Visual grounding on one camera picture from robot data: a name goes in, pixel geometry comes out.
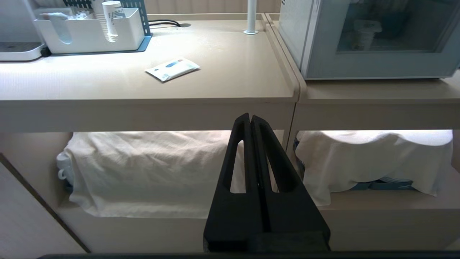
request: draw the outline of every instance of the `shelf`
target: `shelf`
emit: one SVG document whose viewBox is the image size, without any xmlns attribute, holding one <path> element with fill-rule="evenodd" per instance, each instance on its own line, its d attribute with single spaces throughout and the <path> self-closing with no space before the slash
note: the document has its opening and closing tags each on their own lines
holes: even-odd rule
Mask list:
<svg viewBox="0 0 460 259">
<path fill-rule="evenodd" d="M 152 29 L 145 52 L 0 63 L 0 131 L 230 130 L 246 112 L 289 130 L 299 82 L 265 15 L 251 36 L 244 14 L 168 18 L 191 26 Z M 144 71 L 181 56 L 201 68 L 165 83 Z"/>
<path fill-rule="evenodd" d="M 460 71 L 445 79 L 307 81 L 301 103 L 460 104 Z"/>
<path fill-rule="evenodd" d="M 149 100 L 179 103 L 221 101 L 290 102 L 294 86 L 283 74 L 265 32 L 242 33 L 246 20 L 225 15 L 213 21 L 183 21 L 190 27 L 152 29 L 145 52 L 51 56 L 28 63 L 0 63 L 0 104 L 7 101 Z M 177 57 L 201 69 L 161 83 L 144 70 Z"/>
<path fill-rule="evenodd" d="M 460 174 L 448 172 L 438 197 L 417 191 L 333 193 L 318 207 L 341 250 L 440 250 L 460 236 Z M 205 219 L 98 218 L 68 197 L 57 209 L 95 253 L 202 252 Z"/>
</svg>

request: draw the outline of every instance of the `cabinet door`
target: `cabinet door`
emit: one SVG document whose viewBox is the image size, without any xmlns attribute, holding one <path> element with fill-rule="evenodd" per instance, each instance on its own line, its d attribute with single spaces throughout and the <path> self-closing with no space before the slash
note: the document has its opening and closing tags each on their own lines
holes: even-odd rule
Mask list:
<svg viewBox="0 0 460 259">
<path fill-rule="evenodd" d="M 0 258 L 35 259 L 85 253 L 37 199 L 14 177 L 0 153 Z"/>
<path fill-rule="evenodd" d="M 322 0 L 307 79 L 452 76 L 458 0 Z"/>
</svg>

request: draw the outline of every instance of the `white sheet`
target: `white sheet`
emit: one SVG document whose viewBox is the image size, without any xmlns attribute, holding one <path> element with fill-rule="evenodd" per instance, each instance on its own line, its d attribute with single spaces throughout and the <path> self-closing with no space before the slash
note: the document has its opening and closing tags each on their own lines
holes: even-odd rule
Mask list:
<svg viewBox="0 0 460 259">
<path fill-rule="evenodd" d="M 74 133 L 70 201 L 98 217 L 206 218 L 230 131 Z M 242 145 L 232 192 L 244 192 Z"/>
<path fill-rule="evenodd" d="M 383 177 L 412 180 L 436 196 L 453 148 L 451 130 L 301 131 L 298 139 L 304 185 L 317 206 L 330 205 L 331 192 Z"/>
</svg>

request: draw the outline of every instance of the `glass door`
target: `glass door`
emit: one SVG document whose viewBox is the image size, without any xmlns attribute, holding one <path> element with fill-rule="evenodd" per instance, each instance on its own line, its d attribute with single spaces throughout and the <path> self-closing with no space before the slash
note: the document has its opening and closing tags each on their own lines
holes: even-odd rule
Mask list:
<svg viewBox="0 0 460 259">
<path fill-rule="evenodd" d="M 337 52 L 437 52 L 458 0 L 357 0 L 349 4 Z"/>
<path fill-rule="evenodd" d="M 318 10 L 307 78 L 446 77 L 460 61 L 458 0 L 323 0 Z"/>
</svg>

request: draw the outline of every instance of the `stack of paper cups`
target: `stack of paper cups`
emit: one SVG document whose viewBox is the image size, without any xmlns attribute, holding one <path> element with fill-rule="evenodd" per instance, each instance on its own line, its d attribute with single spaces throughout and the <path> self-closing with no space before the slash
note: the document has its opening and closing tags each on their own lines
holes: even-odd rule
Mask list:
<svg viewBox="0 0 460 259">
<path fill-rule="evenodd" d="M 106 0 L 91 0 L 91 5 L 94 11 L 94 17 L 99 20 L 99 23 L 101 24 L 105 39 L 108 41 L 115 41 L 109 37 L 109 29 L 107 28 L 107 21 L 105 20 L 104 16 L 104 8 L 102 7 L 102 3 L 105 1 Z"/>
<path fill-rule="evenodd" d="M 120 1 L 107 1 L 102 3 L 104 10 L 105 20 L 107 21 L 107 29 L 109 31 L 109 37 L 113 40 L 118 38 L 118 33 L 115 28 L 114 18 L 125 18 L 125 12 L 121 7 Z"/>
</svg>

